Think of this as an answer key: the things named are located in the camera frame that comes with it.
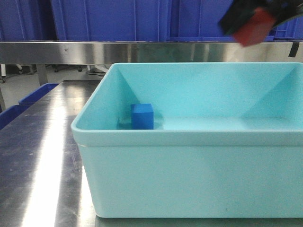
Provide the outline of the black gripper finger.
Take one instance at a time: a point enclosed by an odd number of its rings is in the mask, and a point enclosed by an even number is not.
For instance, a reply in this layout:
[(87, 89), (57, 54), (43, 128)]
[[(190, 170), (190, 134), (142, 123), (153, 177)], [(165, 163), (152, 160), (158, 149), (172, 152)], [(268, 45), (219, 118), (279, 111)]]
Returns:
[(264, 20), (266, 23), (282, 24), (303, 15), (302, 0), (266, 0)]
[(232, 35), (237, 32), (254, 16), (255, 9), (259, 6), (259, 0), (233, 0), (219, 21), (223, 34)]

